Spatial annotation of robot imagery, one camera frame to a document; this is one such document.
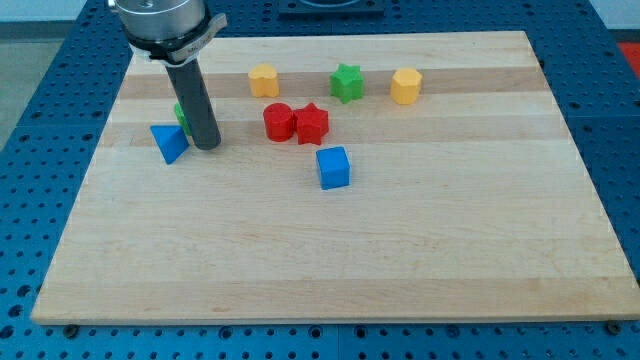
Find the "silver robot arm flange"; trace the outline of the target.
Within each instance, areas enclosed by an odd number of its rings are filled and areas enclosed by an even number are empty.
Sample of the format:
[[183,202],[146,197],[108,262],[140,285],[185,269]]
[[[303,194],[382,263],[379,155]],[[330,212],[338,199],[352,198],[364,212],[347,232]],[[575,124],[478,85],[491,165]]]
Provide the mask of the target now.
[[204,0],[107,0],[133,52],[148,62],[180,67],[196,59],[227,26]]

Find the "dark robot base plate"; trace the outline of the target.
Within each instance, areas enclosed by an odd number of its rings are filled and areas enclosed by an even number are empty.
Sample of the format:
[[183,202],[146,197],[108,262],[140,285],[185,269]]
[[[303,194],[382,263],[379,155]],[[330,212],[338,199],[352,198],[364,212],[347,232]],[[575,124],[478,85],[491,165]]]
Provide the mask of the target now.
[[281,16],[303,15],[380,15],[385,0],[277,0]]

